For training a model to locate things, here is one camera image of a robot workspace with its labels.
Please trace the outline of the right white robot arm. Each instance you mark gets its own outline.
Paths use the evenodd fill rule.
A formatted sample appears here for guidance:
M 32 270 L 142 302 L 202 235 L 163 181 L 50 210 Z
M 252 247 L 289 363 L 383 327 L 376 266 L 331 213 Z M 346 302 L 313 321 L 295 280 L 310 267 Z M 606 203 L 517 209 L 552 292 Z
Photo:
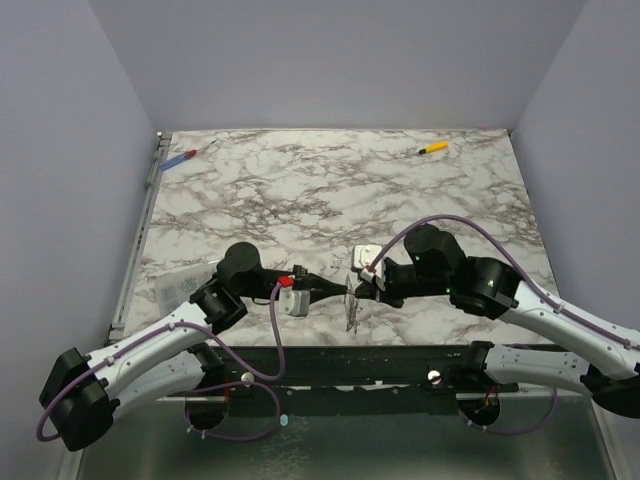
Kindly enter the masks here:
M 394 308 L 414 297 L 446 296 L 466 314 L 529 330 L 557 345 L 555 351 L 519 350 L 475 342 L 459 367 L 461 383 L 527 383 L 583 394 L 626 418 L 639 416 L 639 333 L 568 303 L 533 281 L 515 260 L 466 255 L 455 237 L 429 224 L 397 237 L 410 261 L 398 264 L 389 245 L 356 245 L 351 268 L 358 299 Z

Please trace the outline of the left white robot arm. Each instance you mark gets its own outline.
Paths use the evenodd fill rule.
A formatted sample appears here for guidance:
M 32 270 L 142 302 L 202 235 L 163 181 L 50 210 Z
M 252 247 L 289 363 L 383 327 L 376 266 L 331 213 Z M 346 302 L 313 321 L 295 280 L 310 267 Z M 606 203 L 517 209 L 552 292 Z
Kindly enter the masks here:
M 247 314 L 246 299 L 266 301 L 275 323 L 279 313 L 304 317 L 312 304 L 348 291 L 301 265 L 268 269 L 255 245 L 237 242 L 210 280 L 151 326 L 88 354 L 77 348 L 61 353 L 39 395 L 44 413 L 36 437 L 42 443 L 61 440 L 75 452 L 139 405 L 191 390 L 206 395 L 230 389 L 234 384 L 208 343 L 232 351 L 219 336 Z

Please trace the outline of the metal carabiner with key rings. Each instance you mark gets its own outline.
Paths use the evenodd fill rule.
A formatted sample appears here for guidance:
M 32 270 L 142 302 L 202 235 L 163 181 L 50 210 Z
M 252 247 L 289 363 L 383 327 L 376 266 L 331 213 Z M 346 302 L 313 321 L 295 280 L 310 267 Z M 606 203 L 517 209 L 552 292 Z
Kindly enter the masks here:
M 346 293 L 344 296 L 344 307 L 346 316 L 346 331 L 354 335 L 358 332 L 359 321 L 357 319 L 359 300 L 355 295 L 355 287 L 352 284 L 351 277 L 345 277 Z

